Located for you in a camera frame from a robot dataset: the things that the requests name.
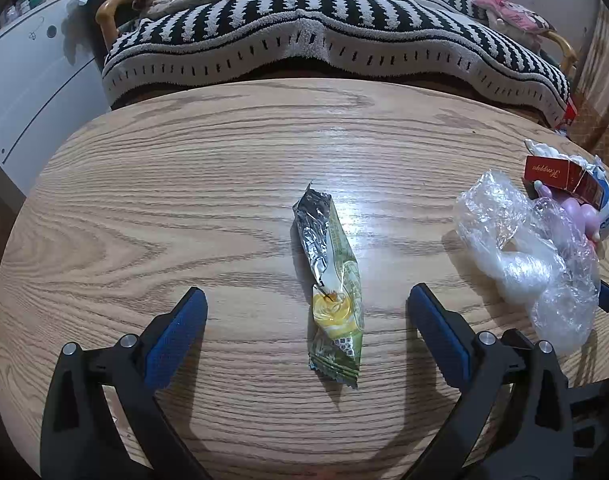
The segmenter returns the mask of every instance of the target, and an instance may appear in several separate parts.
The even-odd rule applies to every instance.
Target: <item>sofa armrest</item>
[[[565,76],[571,77],[573,72],[575,72],[575,64],[577,63],[577,54],[571,44],[557,32],[553,32],[552,30],[547,30],[542,34],[542,37],[554,41],[559,45],[563,56],[562,63],[559,67]]]
[[[102,38],[105,40],[107,50],[111,50],[111,46],[118,38],[118,28],[116,27],[116,9],[120,5],[130,5],[133,0],[107,0],[104,2],[98,12],[96,12],[96,23],[102,31]]]

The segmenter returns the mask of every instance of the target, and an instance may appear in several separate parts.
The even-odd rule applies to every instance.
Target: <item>green and yellow wrapper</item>
[[[311,309],[317,330],[309,344],[309,365],[356,388],[364,333],[357,260],[330,194],[307,187],[294,215],[316,282]]]

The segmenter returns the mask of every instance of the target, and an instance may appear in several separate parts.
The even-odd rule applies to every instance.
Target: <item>clear plastic bag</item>
[[[454,220],[475,264],[508,303],[526,306],[540,338],[558,354],[585,343],[598,300],[597,255],[558,203],[531,201],[507,175],[488,171],[458,197]]]

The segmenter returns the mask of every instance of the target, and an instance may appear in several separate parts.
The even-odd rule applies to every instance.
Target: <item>pink plush toy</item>
[[[536,180],[533,185],[539,196],[552,198],[555,202],[558,202],[562,206],[562,209],[569,213],[575,225],[580,229],[580,232],[584,232],[589,240],[594,243],[600,241],[600,219],[598,218],[598,212],[592,205],[580,205],[567,192],[551,189],[540,180]]]

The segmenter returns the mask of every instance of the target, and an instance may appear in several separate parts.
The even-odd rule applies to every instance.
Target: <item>oval table top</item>
[[[399,478],[459,396],[407,329],[411,287],[427,282],[476,332],[537,339],[468,259],[451,212],[489,168],[522,186],[524,138],[586,155],[484,104],[358,80],[223,84],[91,121],[41,173],[0,267],[0,410],[18,450],[38,469],[63,343],[112,346],[196,285],[200,358],[158,400],[214,479]],[[332,194],[359,263],[358,390],[308,367],[312,277],[292,205],[310,182]],[[609,316],[560,361],[571,385],[608,377]]]

